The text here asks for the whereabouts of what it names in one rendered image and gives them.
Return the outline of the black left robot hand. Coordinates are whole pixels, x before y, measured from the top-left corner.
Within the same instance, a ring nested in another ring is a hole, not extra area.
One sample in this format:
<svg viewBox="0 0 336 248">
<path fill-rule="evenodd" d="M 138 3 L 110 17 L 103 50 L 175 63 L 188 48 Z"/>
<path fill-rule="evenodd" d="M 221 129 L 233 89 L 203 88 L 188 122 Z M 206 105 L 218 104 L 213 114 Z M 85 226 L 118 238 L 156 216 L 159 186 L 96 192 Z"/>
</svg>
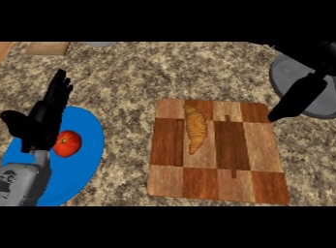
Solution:
<svg viewBox="0 0 336 248">
<path fill-rule="evenodd" d="M 54 146 L 70 92 L 70 79 L 66 77 L 66 71 L 59 69 L 44 98 L 35 102 L 28 115 L 14 110 L 0 113 L 10 135 L 22 140 L 22 153 L 50 150 Z"/>
</svg>

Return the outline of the golden croissant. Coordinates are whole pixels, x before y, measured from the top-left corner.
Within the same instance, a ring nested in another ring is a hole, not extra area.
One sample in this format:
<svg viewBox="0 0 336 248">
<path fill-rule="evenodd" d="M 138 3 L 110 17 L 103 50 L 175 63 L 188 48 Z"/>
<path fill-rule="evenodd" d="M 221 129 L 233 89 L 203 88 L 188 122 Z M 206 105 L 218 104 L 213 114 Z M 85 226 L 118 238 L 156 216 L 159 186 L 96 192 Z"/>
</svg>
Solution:
<svg viewBox="0 0 336 248">
<path fill-rule="evenodd" d="M 207 136 L 205 114 L 191 106 L 184 105 L 185 132 L 188 138 L 188 154 L 193 155 L 203 145 Z"/>
</svg>

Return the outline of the checkered wooden cutting board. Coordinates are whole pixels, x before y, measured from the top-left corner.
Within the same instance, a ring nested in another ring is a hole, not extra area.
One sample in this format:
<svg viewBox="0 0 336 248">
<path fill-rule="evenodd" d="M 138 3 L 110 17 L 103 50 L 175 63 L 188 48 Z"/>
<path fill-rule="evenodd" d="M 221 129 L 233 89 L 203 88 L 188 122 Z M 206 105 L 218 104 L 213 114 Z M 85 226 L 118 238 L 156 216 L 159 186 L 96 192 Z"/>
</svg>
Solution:
<svg viewBox="0 0 336 248">
<path fill-rule="evenodd" d="M 184 105 L 206 118 L 207 136 L 188 154 Z M 290 201 L 266 106 L 156 102 L 147 193 L 151 196 L 286 204 Z"/>
</svg>

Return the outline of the red tomato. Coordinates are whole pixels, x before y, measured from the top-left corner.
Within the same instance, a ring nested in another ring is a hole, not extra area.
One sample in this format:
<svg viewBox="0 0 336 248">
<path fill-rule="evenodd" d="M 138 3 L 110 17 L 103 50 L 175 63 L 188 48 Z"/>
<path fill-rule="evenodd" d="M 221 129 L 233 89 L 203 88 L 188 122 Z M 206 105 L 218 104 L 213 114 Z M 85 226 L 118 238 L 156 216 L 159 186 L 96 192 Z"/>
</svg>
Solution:
<svg viewBox="0 0 336 248">
<path fill-rule="evenodd" d="M 70 157 L 81 147 L 81 136 L 75 131 L 65 130 L 56 139 L 53 151 L 62 158 Z"/>
</svg>

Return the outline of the blue plate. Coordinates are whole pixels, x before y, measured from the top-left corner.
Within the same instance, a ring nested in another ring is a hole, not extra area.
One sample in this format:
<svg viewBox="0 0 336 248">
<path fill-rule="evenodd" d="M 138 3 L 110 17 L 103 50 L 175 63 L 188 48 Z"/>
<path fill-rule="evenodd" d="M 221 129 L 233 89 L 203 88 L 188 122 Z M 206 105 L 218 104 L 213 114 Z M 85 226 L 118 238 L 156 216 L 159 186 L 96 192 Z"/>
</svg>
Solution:
<svg viewBox="0 0 336 248">
<path fill-rule="evenodd" d="M 68 158 L 56 155 L 50 150 L 50 179 L 44 193 L 35 205 L 57 206 L 63 204 L 81 191 L 93 177 L 101 159 L 104 136 L 98 119 L 85 108 L 66 107 L 63 111 L 60 132 L 73 131 L 81 137 L 81 146 Z M 7 164 L 32 164 L 31 153 L 22 153 L 22 140 L 13 138 L 1 159 L 0 168 Z M 0 178 L 0 205 L 10 199 L 10 189 L 16 182 L 16 172 Z"/>
</svg>

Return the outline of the tan wooden block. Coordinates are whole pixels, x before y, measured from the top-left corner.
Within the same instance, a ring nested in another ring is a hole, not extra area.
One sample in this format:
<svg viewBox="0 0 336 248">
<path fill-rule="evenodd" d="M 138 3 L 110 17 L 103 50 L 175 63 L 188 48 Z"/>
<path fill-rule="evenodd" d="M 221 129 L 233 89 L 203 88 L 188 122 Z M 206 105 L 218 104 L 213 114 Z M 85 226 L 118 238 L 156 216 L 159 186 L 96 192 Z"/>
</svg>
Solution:
<svg viewBox="0 0 336 248">
<path fill-rule="evenodd" d="M 31 42 L 25 54 L 26 55 L 65 55 L 69 42 Z"/>
</svg>

